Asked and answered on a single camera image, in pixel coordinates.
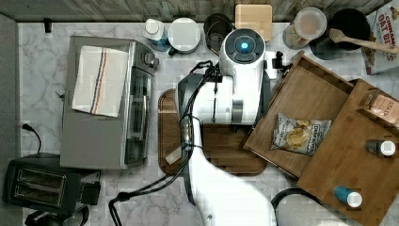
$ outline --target toaster oven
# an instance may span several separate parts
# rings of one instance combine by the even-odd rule
[[[84,45],[113,48],[129,54],[117,118],[72,109],[80,50]],[[125,170],[145,163],[153,74],[158,64],[159,60],[153,51],[137,40],[71,37],[64,97],[61,166]]]

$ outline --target striped towel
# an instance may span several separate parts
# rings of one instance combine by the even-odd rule
[[[83,46],[72,109],[117,117],[126,78],[128,53]]]

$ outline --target white countertop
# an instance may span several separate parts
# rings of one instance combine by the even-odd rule
[[[52,38],[45,38],[43,24],[18,24],[18,26],[21,121],[29,122],[40,134],[43,142],[42,152],[59,153],[62,101],[56,92],[62,94],[65,88],[70,36],[135,39],[147,45],[150,43],[142,35],[143,24],[53,24]],[[266,50],[282,51],[289,59],[298,51],[288,49],[282,42],[281,33],[286,26],[287,24],[273,24],[273,39],[266,44]],[[393,97],[399,98],[399,75],[394,73],[367,75],[360,50],[348,52],[342,58],[330,61],[316,58],[309,46],[304,50],[306,56],[346,80],[362,78]],[[113,225],[107,204],[118,192],[141,188],[164,175],[158,166],[156,110],[158,98],[165,90],[176,88],[177,83],[197,62],[208,59],[217,62],[217,56],[206,47],[203,34],[199,48],[191,55],[176,54],[170,57],[168,53],[154,52],[160,58],[160,66],[155,73],[155,96],[152,99],[148,136],[148,162],[136,169],[103,172],[99,204],[90,207],[90,220],[87,225]],[[22,156],[35,153],[37,148],[36,137],[22,131]],[[280,191],[293,186],[270,164],[261,175],[244,179],[258,187],[270,200]],[[202,225],[200,212],[186,198],[182,179],[155,194],[118,204],[117,209],[124,225]],[[396,199],[381,225],[399,225],[398,209],[399,199]],[[28,212],[29,210],[24,210],[25,217]],[[357,225],[353,220],[348,220],[347,223]]]

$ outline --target chip bag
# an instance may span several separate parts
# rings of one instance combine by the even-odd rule
[[[279,113],[271,149],[314,155],[330,125],[331,121],[296,120]]]

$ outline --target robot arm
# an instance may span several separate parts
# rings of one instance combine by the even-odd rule
[[[179,83],[175,97],[179,113],[184,111],[201,78],[201,74],[191,73]],[[181,120],[185,142],[194,142],[191,158],[184,169],[186,193],[198,207],[206,226],[276,225],[270,201],[256,187],[209,163],[202,151],[200,127],[203,123],[230,124],[237,118],[233,110],[232,79],[232,76],[223,76],[217,84],[217,93],[215,82],[205,83],[195,99],[191,119],[186,116]]]
[[[255,186],[206,160],[200,132],[203,123],[255,123],[260,103],[264,103],[264,56],[264,40],[259,34],[249,29],[235,30],[221,46],[219,63],[223,76],[208,81],[209,74],[190,73],[175,92],[182,118],[182,157],[186,159],[187,153],[191,154],[184,168],[185,190],[206,226],[276,225],[271,202]]]

